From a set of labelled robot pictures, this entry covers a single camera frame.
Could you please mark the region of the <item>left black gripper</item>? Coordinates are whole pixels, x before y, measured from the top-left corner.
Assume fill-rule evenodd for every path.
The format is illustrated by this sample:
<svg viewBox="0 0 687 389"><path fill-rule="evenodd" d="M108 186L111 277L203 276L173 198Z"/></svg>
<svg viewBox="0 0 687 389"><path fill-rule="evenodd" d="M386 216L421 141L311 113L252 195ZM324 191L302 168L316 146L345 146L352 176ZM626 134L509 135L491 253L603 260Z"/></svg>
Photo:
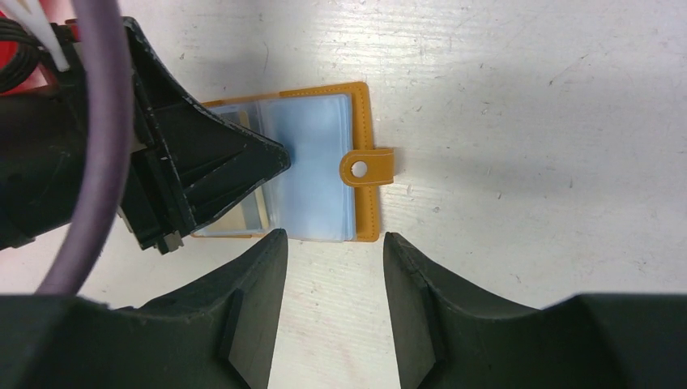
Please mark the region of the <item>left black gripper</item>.
<svg viewBox="0 0 687 389"><path fill-rule="evenodd" d="M70 221L87 146L86 71L1 94L1 247Z"/></svg>

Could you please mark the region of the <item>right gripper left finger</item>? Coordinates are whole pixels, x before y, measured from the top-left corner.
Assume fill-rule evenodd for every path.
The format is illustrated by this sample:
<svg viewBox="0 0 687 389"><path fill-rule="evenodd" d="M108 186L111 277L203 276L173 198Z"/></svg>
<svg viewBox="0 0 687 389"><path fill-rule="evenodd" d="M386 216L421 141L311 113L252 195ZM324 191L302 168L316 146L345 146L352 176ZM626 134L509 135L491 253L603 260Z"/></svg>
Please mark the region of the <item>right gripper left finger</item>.
<svg viewBox="0 0 687 389"><path fill-rule="evenodd" d="M81 297L1 299L4 388L265 388L288 263L276 229L139 308Z"/></svg>

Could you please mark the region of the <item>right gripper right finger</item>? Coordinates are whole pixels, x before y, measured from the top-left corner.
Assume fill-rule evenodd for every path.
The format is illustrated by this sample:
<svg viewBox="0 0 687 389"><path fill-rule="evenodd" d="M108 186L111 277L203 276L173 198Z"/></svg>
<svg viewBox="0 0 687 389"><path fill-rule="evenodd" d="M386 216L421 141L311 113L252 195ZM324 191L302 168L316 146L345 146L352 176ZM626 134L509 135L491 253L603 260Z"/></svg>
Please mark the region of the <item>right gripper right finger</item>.
<svg viewBox="0 0 687 389"><path fill-rule="evenodd" d="M683 388L683 294L586 293L537 310L398 233L383 267L403 388Z"/></svg>

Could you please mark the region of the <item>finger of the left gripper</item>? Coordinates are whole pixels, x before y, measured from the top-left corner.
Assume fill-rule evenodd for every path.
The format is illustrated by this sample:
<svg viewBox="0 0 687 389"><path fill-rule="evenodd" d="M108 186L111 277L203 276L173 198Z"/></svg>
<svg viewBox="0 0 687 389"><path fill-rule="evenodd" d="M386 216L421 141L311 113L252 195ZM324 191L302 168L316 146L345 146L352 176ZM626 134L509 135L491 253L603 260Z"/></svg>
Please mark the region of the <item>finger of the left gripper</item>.
<svg viewBox="0 0 687 389"><path fill-rule="evenodd" d="M121 215L141 249L167 254L286 171L286 148L213 113L157 56L138 22L123 26L132 61L134 133Z"/></svg>

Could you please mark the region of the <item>yellow leather card holder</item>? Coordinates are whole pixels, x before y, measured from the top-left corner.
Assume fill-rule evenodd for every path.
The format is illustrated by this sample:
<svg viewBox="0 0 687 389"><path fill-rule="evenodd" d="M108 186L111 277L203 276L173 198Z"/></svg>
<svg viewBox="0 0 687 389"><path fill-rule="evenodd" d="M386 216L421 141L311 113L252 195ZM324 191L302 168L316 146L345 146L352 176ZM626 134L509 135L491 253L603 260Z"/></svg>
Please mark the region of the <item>yellow leather card holder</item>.
<svg viewBox="0 0 687 389"><path fill-rule="evenodd" d="M395 154L377 148L369 87L339 83L208 102L255 110L261 135L285 146L288 170L261 185L270 227L302 241L375 242L379 186L391 184Z"/></svg>

